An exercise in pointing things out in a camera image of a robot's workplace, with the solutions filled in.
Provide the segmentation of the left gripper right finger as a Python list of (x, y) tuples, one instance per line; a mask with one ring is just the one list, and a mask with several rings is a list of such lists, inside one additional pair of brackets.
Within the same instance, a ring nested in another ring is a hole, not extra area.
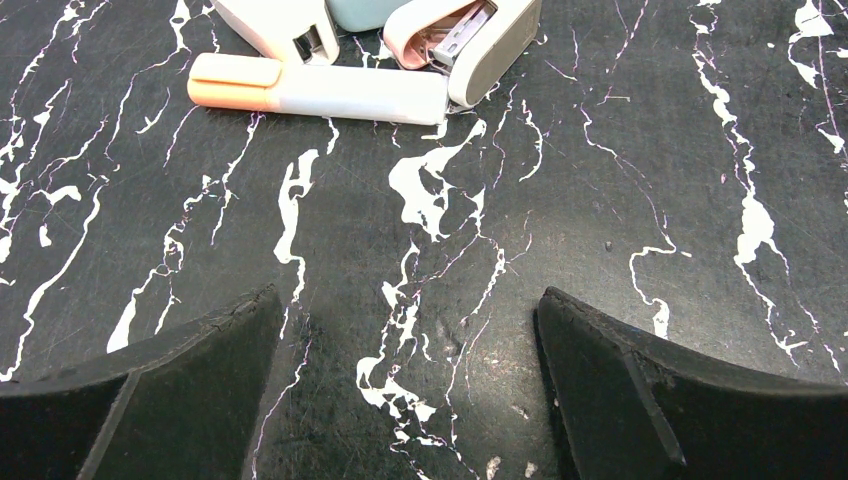
[(731, 364), (557, 289), (536, 310), (581, 479), (843, 479), (847, 390)]

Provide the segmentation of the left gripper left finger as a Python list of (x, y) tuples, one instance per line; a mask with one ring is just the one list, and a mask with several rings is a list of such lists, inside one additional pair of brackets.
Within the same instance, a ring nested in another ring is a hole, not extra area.
[(1, 387), (5, 479), (236, 479), (283, 323), (267, 285), (113, 353)]

